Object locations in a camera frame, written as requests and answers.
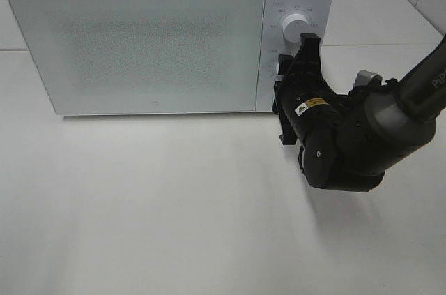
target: microwave control panel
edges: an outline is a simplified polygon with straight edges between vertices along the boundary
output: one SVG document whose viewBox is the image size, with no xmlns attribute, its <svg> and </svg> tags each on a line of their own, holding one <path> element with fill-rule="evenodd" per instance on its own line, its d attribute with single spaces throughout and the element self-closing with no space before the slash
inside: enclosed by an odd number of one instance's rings
<svg viewBox="0 0 446 295">
<path fill-rule="evenodd" d="M 300 34 L 325 32 L 332 0 L 265 0 L 256 111 L 269 112 L 280 54 L 295 55 Z"/>
</svg>

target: white knob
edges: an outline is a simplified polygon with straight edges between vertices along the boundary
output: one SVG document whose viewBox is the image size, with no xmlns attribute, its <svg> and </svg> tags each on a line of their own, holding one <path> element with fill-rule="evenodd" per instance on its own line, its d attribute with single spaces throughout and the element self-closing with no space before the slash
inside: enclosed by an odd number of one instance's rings
<svg viewBox="0 0 446 295">
<path fill-rule="evenodd" d="M 305 15 L 294 13 L 285 17 L 282 22 L 282 31 L 287 41 L 291 43 L 300 42 L 300 34 L 308 31 L 309 24 Z"/>
</svg>

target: white countertop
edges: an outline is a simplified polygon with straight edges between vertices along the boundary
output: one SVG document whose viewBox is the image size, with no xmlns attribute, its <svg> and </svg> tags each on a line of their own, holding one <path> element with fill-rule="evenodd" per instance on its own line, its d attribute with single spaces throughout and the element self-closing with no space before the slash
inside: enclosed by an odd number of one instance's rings
<svg viewBox="0 0 446 295">
<path fill-rule="evenodd" d="M 334 0 L 336 91 L 441 35 L 406 0 Z M 272 114 L 62 118 L 0 0 L 0 294 L 446 294 L 446 115 L 368 193 L 313 189 Z"/>
</svg>

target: warning label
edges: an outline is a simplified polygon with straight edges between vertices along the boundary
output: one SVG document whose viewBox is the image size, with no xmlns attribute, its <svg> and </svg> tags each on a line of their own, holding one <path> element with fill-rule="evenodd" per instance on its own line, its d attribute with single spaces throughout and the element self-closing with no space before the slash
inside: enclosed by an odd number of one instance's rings
<svg viewBox="0 0 446 295">
<path fill-rule="evenodd" d="M 315 107 L 317 105 L 327 105 L 328 103 L 323 98 L 310 98 L 305 102 L 302 102 L 295 109 L 295 113 L 300 117 L 304 112 L 306 112 L 309 108 Z"/>
</svg>

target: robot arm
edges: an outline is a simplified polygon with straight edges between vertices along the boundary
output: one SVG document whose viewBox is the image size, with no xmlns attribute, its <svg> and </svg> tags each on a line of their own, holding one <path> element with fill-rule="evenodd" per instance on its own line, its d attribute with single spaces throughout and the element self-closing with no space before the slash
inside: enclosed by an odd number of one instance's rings
<svg viewBox="0 0 446 295">
<path fill-rule="evenodd" d="M 366 192 L 385 170 L 429 143 L 446 107 L 446 38 L 401 81 L 382 85 L 361 71 L 348 95 L 323 79 L 320 38 L 302 34 L 299 52 L 279 56 L 274 113 L 283 144 L 302 144 L 299 163 L 317 188 Z"/>
</svg>

